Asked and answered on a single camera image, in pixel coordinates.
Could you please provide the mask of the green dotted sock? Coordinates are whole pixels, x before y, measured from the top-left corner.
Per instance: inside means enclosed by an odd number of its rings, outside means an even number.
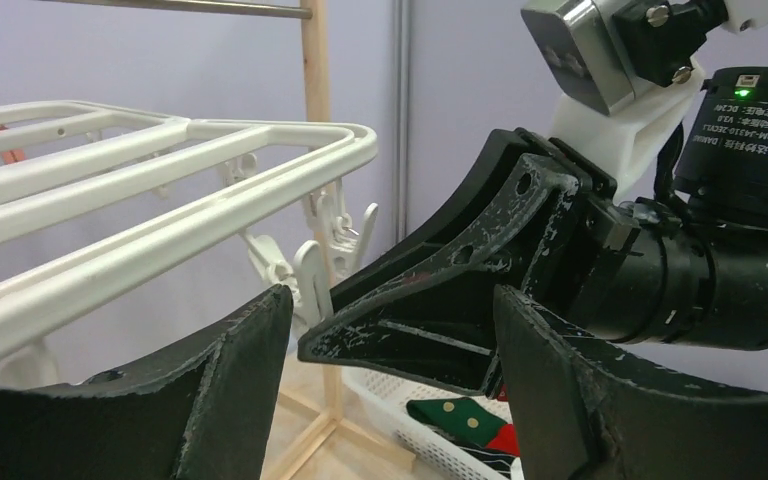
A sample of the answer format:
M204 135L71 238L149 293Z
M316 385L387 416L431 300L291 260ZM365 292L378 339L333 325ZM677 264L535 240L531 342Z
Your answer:
M471 398L410 400L406 412L451 441L520 455L513 425Z

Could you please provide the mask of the white plastic clip hanger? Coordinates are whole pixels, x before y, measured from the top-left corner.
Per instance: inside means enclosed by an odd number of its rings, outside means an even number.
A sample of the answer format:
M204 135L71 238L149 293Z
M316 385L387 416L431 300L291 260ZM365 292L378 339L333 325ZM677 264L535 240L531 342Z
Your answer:
M378 152L355 123L1 104L0 386L78 383L217 321L267 288L241 234L292 261L302 197Z

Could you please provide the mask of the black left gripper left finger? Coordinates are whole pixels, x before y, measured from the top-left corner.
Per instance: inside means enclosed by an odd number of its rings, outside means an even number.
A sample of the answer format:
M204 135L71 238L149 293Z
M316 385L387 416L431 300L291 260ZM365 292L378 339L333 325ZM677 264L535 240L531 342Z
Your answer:
M0 387L0 479L257 479L293 301L225 318L78 384Z

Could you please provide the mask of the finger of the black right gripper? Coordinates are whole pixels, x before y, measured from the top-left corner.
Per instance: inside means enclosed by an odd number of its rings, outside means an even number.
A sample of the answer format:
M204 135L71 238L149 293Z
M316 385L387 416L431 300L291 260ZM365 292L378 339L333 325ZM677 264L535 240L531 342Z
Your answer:
M580 173L562 157L525 153L454 240L306 333L305 363L388 373L461 394L501 377L494 292L541 295L576 222Z
M334 309L347 307L454 240L484 211L525 153L547 157L558 154L589 175L595 190L608 196L616 193L617 182L613 177L563 141L546 139L524 128L494 129L463 181L430 218L385 254L331 289Z

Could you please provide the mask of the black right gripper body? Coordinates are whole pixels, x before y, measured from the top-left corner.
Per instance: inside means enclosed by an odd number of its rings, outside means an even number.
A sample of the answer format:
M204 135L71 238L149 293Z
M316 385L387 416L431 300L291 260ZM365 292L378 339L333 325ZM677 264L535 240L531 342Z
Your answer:
M768 349L768 230L577 183L533 184L542 243L535 300L618 344Z

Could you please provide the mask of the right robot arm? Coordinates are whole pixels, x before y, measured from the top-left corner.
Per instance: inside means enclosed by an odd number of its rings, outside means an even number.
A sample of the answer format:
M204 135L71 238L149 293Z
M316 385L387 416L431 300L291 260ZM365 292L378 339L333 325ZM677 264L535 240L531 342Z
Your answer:
M616 344L768 349L768 67L702 88L631 202L581 149L493 130L441 208L332 291L299 358L499 391L500 285Z

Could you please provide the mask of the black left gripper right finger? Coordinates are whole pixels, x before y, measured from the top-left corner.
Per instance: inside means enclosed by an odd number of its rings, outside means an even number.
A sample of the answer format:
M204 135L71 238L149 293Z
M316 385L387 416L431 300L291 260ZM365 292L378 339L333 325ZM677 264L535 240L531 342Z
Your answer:
M529 479L768 479L768 393L684 374L510 286L493 316Z

